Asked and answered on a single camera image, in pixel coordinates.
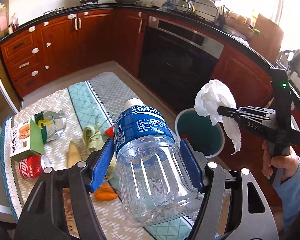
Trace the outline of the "person's right hand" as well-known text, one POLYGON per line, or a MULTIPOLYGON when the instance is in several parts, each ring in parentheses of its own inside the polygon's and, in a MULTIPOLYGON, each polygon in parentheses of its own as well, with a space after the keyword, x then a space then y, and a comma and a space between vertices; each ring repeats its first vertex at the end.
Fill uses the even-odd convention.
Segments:
POLYGON ((272 157, 269 154, 267 141, 263 142, 262 150, 264 150, 262 172, 266 178, 269 179, 273 174, 274 167, 283 169, 281 181, 287 180, 296 173, 299 166, 299 159, 292 146, 290 146, 289 155, 279 155, 276 157, 272 157))

